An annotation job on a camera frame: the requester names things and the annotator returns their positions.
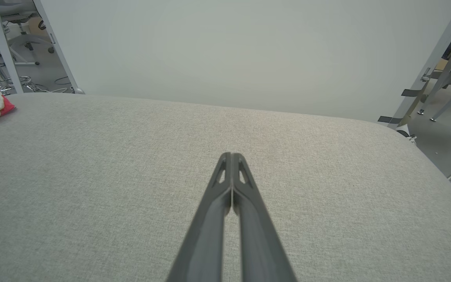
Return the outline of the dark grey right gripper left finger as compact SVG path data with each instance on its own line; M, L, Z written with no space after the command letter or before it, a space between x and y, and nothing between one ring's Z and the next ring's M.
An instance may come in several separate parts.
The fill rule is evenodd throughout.
M219 157L167 282L221 282L224 218L231 208L232 154Z

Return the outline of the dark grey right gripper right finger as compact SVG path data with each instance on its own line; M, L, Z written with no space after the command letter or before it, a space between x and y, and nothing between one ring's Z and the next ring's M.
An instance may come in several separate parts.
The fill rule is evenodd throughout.
M233 209L240 221L243 282L297 282L245 157L233 154Z

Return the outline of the light grey fabric sofa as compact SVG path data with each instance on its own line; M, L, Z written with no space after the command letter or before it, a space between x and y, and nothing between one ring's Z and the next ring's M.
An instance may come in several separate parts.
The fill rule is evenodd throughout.
M451 282L451 183L361 120L77 94L0 119L0 282L163 282L241 153L299 282Z

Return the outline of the white caster foot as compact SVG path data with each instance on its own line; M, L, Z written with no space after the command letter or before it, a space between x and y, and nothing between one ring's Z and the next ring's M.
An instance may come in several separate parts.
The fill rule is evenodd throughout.
M403 135L404 137L406 137L406 139L408 139L408 141L412 142L414 145L416 145L416 139L417 136L415 134L410 134L408 125L401 125L396 127L395 129L399 134Z

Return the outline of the white partition board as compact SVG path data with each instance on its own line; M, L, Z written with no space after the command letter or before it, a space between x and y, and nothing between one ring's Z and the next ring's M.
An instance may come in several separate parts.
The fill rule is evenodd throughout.
M40 0L70 79L111 95L391 117L451 0Z

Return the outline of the white office chair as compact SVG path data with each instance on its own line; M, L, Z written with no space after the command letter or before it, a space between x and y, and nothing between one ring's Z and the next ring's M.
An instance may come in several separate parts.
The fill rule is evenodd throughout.
M50 54L55 53L53 44L44 36L27 33L23 24L28 23L31 18L39 16L39 12L33 0L0 0L0 17L3 22L18 25L20 35L9 39L8 46L12 57L17 65L39 65L39 62L29 62L14 50L14 47L23 45L29 51L34 50L33 43L41 43L48 47Z

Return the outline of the grey frame post black tape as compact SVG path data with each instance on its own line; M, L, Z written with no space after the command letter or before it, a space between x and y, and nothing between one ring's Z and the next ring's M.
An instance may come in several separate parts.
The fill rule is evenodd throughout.
M426 69L420 72L420 75L417 77L416 82L412 87L410 87L410 89L406 89L401 93L402 102L400 103L399 108L397 109L397 111L395 111L393 116L380 116L378 118L378 123L380 125L384 125L395 130L396 127L408 123L412 113L415 112L415 109L417 107L419 109L422 107L425 98L431 92L437 82L436 79L431 78L433 71L441 72L446 66L447 61L442 59L442 55L446 51L446 48L450 43L451 21L449 23L449 26L442 34L441 39L436 44L433 53L429 56L428 62L426 63ZM428 104L427 109L433 103L435 98L433 98L431 103Z

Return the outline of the white metal frame post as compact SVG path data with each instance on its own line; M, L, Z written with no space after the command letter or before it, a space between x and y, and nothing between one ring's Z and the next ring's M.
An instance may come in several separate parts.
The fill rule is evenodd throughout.
M11 82L14 84L14 88L16 93L23 94L23 87L20 84L20 77L14 65L14 60L11 56L11 52L9 50L9 45L7 43L7 36L5 34L5 28L2 24L2 20L0 17L0 54L5 62L7 73L9 77L11 77Z

